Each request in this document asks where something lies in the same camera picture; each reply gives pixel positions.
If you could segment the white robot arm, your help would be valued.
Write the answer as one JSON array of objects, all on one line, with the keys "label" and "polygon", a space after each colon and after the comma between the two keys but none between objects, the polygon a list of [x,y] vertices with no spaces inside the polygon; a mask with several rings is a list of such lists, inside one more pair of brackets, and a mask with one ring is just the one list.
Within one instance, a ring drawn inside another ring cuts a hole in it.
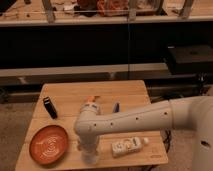
[{"label": "white robot arm", "polygon": [[165,129],[195,131],[191,171],[213,171],[213,96],[164,100],[108,115],[100,115],[97,105],[89,102],[74,126],[81,148],[91,155],[100,135]]}]

